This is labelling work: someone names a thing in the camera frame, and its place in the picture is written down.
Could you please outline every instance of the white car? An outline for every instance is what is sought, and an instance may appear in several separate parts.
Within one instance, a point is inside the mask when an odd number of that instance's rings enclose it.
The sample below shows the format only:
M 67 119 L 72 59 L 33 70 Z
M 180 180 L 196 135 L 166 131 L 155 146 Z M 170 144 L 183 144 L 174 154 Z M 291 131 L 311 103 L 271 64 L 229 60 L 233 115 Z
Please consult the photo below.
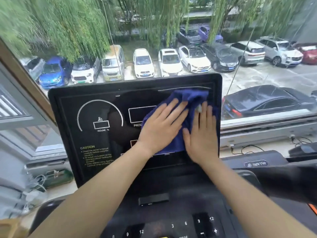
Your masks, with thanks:
M 183 65 L 175 49 L 161 49 L 158 52 L 158 63 L 162 77 L 183 75 Z
M 82 56 L 73 63 L 71 78 L 76 83 L 93 83 L 99 75 L 101 62 L 99 58 Z
M 238 61 L 242 65 L 257 65 L 264 61 L 264 47 L 253 41 L 239 41 L 226 45 L 238 56 Z
M 264 47 L 265 57 L 272 60 L 275 66 L 279 64 L 296 66 L 303 59 L 303 54 L 284 39 L 265 36 L 260 37 L 256 42 Z
M 179 56 L 189 72 L 205 73 L 211 68 L 211 63 L 206 54 L 197 46 L 181 46 Z
M 138 48 L 134 51 L 133 64 L 137 78 L 154 77 L 152 59 L 145 48 Z
M 41 75 L 44 64 L 46 63 L 44 59 L 37 56 L 25 57 L 20 59 L 20 63 L 25 68 L 25 70 L 30 74 L 34 81 L 38 81 L 38 77 Z

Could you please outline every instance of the forearm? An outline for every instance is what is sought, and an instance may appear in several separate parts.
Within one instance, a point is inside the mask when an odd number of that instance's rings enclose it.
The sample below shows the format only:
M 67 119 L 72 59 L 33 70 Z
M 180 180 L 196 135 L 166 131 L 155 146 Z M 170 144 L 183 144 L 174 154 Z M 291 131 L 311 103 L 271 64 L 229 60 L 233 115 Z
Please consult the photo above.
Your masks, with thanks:
M 316 237 L 220 159 L 209 160 L 201 166 L 226 197 L 250 238 Z
M 133 146 L 68 197 L 30 237 L 98 237 L 150 156 Z

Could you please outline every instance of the red car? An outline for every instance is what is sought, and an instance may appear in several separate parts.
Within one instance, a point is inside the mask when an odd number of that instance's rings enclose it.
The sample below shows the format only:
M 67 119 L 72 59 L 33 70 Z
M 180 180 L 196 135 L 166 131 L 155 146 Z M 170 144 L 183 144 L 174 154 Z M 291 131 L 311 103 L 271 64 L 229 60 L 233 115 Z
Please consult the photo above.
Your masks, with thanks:
M 302 63 L 317 65 L 317 43 L 296 43 L 294 48 L 303 53 Z

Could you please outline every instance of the purple car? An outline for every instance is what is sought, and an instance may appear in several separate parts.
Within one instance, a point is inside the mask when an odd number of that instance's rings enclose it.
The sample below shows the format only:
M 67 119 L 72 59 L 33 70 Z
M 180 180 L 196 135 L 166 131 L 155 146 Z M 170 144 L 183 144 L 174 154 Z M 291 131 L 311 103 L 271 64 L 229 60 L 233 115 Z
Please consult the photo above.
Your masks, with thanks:
M 204 42 L 207 42 L 209 32 L 210 32 L 210 27 L 209 26 L 202 26 L 198 30 L 198 34 L 200 35 L 201 39 Z M 217 35 L 216 35 L 216 38 L 215 38 L 215 42 L 222 43 L 223 39 L 224 38 L 221 36 L 220 32 L 218 32 Z

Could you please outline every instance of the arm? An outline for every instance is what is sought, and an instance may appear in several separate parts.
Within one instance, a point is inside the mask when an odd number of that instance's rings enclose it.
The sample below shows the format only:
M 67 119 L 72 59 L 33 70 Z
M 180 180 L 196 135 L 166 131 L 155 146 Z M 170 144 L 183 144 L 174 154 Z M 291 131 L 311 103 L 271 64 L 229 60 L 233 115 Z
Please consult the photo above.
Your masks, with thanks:
M 192 133 L 183 130 L 188 155 L 199 164 L 226 197 L 244 231 L 251 238 L 317 236 L 266 195 L 228 168 L 218 157 L 216 118 L 212 107 L 195 113 Z
M 162 104 L 147 120 L 137 143 L 57 207 L 30 238 L 99 237 L 133 180 L 155 153 L 175 138 L 188 114 L 178 100 Z

